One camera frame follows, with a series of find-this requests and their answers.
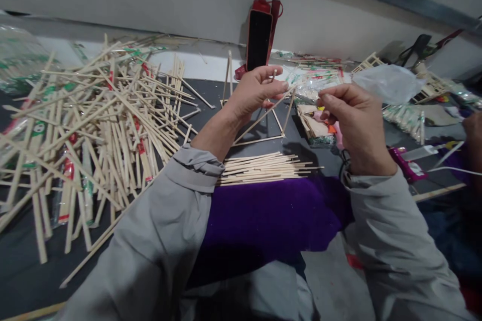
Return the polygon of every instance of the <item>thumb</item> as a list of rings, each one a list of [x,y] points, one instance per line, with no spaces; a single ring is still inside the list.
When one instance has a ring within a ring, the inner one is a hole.
[[[263,98],[270,99],[278,94],[282,94],[288,90],[288,83],[274,80],[269,84],[263,84]]]
[[[351,107],[343,100],[338,99],[331,94],[324,94],[322,102],[325,109],[329,110],[330,114],[333,114],[338,120],[343,121],[343,119],[350,117]]]

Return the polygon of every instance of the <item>person's left hand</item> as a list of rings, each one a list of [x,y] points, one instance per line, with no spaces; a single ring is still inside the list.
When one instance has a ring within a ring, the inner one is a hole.
[[[232,113],[246,124],[256,109],[271,108],[274,103],[267,99],[279,100],[288,90],[287,82],[278,80],[270,82],[275,70],[276,75],[283,73],[283,68],[280,66],[261,66],[244,74],[223,110]]]

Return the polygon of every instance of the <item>gray jacket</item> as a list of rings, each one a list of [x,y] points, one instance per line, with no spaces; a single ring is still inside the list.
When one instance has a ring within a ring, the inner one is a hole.
[[[174,154],[57,319],[317,318],[308,285],[281,262],[184,291],[223,169],[189,145]],[[377,319],[474,319],[400,169],[393,177],[346,175],[345,186]]]

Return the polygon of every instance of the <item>gray sleeve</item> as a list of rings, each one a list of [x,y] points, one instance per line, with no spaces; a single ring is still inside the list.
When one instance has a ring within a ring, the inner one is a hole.
[[[224,166],[183,146],[115,228],[57,319],[172,319],[206,232]]]
[[[393,177],[351,177],[357,255],[379,320],[475,319],[465,308],[457,277],[398,168]]]

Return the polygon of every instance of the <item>white plastic bag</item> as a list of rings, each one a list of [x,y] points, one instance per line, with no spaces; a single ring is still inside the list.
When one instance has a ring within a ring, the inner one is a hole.
[[[426,82],[408,69],[386,64],[354,73],[353,81],[386,104],[408,103]]]

